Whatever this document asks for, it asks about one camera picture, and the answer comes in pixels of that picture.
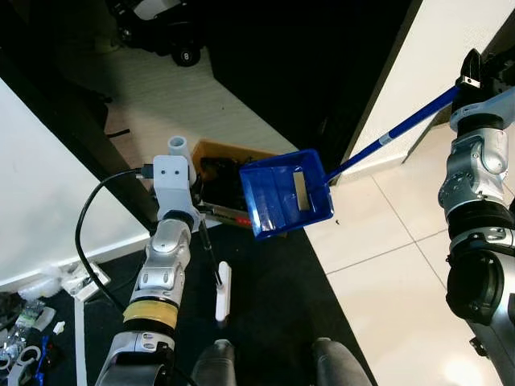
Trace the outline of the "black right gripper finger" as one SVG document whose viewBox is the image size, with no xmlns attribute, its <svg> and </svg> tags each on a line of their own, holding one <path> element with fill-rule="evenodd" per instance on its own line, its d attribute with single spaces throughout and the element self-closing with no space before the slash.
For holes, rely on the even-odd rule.
<svg viewBox="0 0 515 386">
<path fill-rule="evenodd" d="M 478 49 L 471 49 L 463 59 L 457 77 L 459 89 L 482 89 L 481 54 Z"/>
</svg>

